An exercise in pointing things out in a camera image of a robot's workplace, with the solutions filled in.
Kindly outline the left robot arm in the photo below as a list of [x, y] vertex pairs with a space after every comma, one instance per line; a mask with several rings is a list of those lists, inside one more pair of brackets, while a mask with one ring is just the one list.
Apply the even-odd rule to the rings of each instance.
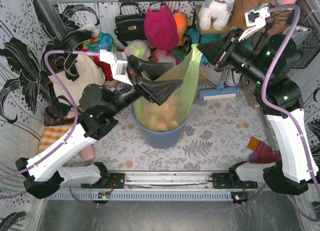
[[62, 187], [101, 189], [112, 186], [111, 176], [101, 162], [82, 167], [65, 163], [84, 148], [106, 136], [118, 123], [115, 116], [139, 98], [162, 105], [183, 84], [180, 79], [148, 80], [142, 73], [145, 62], [124, 52], [88, 51], [111, 67], [115, 80], [128, 84], [126, 91], [111, 91], [99, 84], [87, 85], [79, 100], [83, 114], [76, 114], [72, 127], [45, 151], [32, 158], [20, 158], [15, 165], [25, 178], [27, 193], [38, 199], [53, 195]]

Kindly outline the blue floor squeegee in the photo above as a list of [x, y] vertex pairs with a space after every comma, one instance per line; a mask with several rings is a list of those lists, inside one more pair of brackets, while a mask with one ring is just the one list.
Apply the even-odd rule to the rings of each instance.
[[[242, 33], [242, 31], [243, 30], [240, 28], [233, 29], [224, 38], [220, 39], [222, 41], [229, 42], [227, 49], [228, 58], [231, 55], [233, 49], [235, 48], [237, 44], [237, 38]], [[216, 99], [229, 99], [237, 97], [240, 94], [240, 89], [238, 87], [225, 87], [227, 73], [230, 69], [229, 63], [227, 65], [212, 65], [212, 68], [215, 70], [221, 70], [221, 77], [219, 83], [216, 86], [216, 88], [201, 89], [197, 95], [198, 100], [210, 101]]]

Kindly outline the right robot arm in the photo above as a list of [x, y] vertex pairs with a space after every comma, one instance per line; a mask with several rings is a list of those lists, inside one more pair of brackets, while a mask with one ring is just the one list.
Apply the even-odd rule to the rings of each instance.
[[310, 183], [319, 187], [320, 170], [308, 144], [301, 90], [287, 76], [289, 66], [300, 58], [293, 39], [283, 34], [270, 36], [255, 53], [232, 31], [221, 40], [199, 44], [198, 49], [211, 64], [231, 66], [256, 83], [255, 99], [273, 128], [280, 151], [277, 161], [243, 161], [231, 166], [217, 185], [238, 188], [263, 183], [285, 195], [300, 195]]

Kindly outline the blue trash bin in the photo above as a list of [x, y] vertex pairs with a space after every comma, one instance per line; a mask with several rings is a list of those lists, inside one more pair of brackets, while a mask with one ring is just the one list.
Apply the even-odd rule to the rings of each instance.
[[185, 121], [180, 126], [178, 126], [173, 130], [158, 132], [158, 131], [152, 131], [143, 127], [137, 121], [134, 114], [133, 105], [131, 105], [131, 114], [132, 114], [133, 120], [135, 121], [139, 130], [141, 131], [144, 140], [154, 149], [169, 149], [175, 146], [181, 140], [183, 136], [183, 132], [185, 130], [185, 126], [190, 117], [188, 115]]

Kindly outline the green trash bag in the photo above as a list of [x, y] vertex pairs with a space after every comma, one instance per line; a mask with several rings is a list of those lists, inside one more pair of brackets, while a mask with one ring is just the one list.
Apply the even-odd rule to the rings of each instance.
[[163, 74], [159, 81], [182, 80], [183, 84], [162, 105], [148, 102], [145, 98], [133, 104], [137, 122], [155, 132], [168, 132], [178, 128], [188, 117], [199, 81], [199, 69], [203, 54], [197, 44], [179, 64]]

